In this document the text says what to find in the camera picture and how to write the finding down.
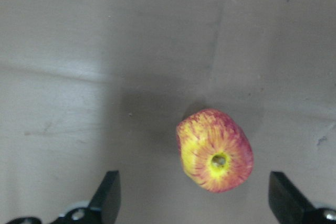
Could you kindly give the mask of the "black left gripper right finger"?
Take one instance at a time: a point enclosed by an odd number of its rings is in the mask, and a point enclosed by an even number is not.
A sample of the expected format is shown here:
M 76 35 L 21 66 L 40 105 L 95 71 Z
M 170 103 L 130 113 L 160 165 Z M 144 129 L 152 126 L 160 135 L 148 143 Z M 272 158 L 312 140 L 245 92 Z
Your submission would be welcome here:
M 335 223 L 335 209 L 315 207 L 285 173 L 269 174 L 268 204 L 279 223 Z

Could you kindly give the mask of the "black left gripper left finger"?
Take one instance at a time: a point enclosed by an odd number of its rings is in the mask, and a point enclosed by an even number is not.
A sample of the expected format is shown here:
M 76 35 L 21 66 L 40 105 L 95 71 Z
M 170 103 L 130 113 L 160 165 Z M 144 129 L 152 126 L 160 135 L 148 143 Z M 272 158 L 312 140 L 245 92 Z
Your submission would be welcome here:
M 75 207 L 59 215 L 52 223 L 115 223 L 120 206 L 120 173 L 117 170 L 108 171 L 87 206 Z

